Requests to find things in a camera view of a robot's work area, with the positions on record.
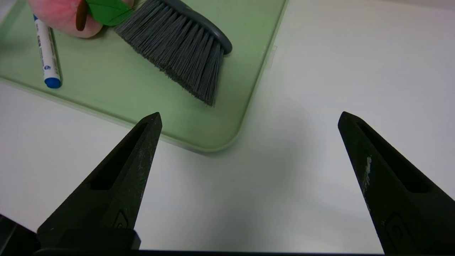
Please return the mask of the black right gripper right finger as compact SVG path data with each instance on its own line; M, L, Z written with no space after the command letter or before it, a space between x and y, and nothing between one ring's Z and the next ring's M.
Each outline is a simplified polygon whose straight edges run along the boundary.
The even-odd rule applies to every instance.
M338 129L384 253L453 255L454 200L361 118Z

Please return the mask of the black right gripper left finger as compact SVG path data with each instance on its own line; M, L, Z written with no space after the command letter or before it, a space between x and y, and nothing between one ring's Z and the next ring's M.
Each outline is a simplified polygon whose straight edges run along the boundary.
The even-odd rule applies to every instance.
M135 222L162 129L142 118L38 228L42 250L131 250Z

